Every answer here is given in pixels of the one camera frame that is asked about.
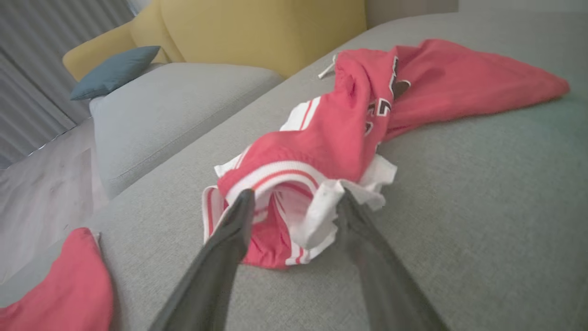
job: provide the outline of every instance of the red fabric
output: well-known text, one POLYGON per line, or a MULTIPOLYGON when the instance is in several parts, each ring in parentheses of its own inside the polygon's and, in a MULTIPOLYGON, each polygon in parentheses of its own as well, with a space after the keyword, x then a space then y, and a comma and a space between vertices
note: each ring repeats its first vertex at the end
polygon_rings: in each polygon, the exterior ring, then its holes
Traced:
POLYGON ((566 80, 545 70, 444 40, 394 50, 398 79, 412 86, 394 103, 385 140, 423 124, 528 107, 570 91, 566 80))
POLYGON ((108 330, 112 288, 100 249, 87 228, 75 229, 46 278, 0 309, 0 330, 108 330))
MULTIPOLYGON (((313 100, 315 105, 319 102, 313 115, 308 104, 307 113, 299 117, 301 124, 291 126, 300 130, 259 138, 240 163, 219 179, 223 197, 246 188, 244 183, 249 182, 243 179, 258 178, 262 166, 274 167, 280 161, 298 161, 327 178, 357 182, 382 141, 423 124, 527 107, 569 91, 565 80, 540 68, 439 39, 418 47, 397 46, 389 52, 342 51, 335 74, 334 90, 313 100), (393 87, 403 80, 410 87, 400 95, 393 87)), ((302 170, 279 169, 268 173, 268 178, 288 171, 302 170)), ((268 268, 285 265, 284 257, 292 249, 280 215, 268 213, 263 223, 253 227, 252 237, 255 249, 248 251, 245 263, 268 268)))

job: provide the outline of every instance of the sofa cushion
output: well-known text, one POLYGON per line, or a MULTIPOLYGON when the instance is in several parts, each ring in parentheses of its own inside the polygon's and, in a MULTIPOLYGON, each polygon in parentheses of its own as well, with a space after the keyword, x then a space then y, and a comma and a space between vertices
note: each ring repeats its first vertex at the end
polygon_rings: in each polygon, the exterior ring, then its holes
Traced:
POLYGON ((159 46, 145 46, 113 55, 75 85, 70 99, 85 100, 100 97, 134 80, 147 69, 159 49, 159 46))
POLYGON ((282 81, 273 71, 172 63, 92 105, 102 183, 110 198, 282 81))
MULTIPOLYGON (((398 173, 376 226, 451 330, 588 327, 588 41, 572 38, 587 28, 585 15, 456 13, 393 21, 341 47, 445 38, 537 65, 572 87, 558 101, 428 125, 379 149, 398 173)), ((117 290, 115 329, 148 328, 202 245, 200 199, 215 183, 212 167, 279 128, 299 102, 330 91, 333 75, 316 74, 332 55, 203 135, 89 222, 102 232, 117 290)), ((241 266, 226 330, 366 330, 362 300, 355 267, 336 246, 287 271, 241 266)))

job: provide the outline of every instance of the red clothing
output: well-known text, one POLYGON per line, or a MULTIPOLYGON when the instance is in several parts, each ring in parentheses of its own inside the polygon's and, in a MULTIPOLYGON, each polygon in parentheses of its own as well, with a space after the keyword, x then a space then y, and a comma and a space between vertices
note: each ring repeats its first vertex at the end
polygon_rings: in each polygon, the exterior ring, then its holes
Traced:
POLYGON ((380 142, 426 123, 527 107, 569 90, 565 80, 542 69, 438 39, 389 52, 342 51, 335 74, 332 92, 299 105, 280 131, 217 167, 218 189, 204 192, 208 238, 226 206, 243 189, 256 190, 245 263, 307 263, 328 246, 336 230, 321 222, 332 222, 334 211, 320 208, 334 208, 338 189, 332 180, 358 183, 356 192, 370 194, 391 183, 378 178, 393 177, 393 171, 378 170, 387 161, 374 164, 380 142), (366 178, 368 167, 375 170, 366 178))
POLYGON ((20 301, 0 308, 0 330, 108 330, 112 288, 87 228, 72 231, 46 278, 20 301))

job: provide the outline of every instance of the light wood floor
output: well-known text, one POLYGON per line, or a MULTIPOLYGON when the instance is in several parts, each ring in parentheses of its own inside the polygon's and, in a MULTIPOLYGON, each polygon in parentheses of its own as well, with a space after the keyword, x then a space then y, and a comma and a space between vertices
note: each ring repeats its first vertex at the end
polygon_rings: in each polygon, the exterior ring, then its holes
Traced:
POLYGON ((0 170, 0 283, 108 203, 93 119, 0 170))

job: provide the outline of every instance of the yellow armchair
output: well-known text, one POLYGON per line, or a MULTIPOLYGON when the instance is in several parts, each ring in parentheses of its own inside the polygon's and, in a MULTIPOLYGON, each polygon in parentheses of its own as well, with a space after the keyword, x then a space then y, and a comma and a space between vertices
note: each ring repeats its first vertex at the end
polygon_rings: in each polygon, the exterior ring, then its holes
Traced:
POLYGON ((250 65, 290 77, 365 29, 363 0, 153 0, 63 61, 80 80, 114 54, 160 45, 154 62, 250 65))

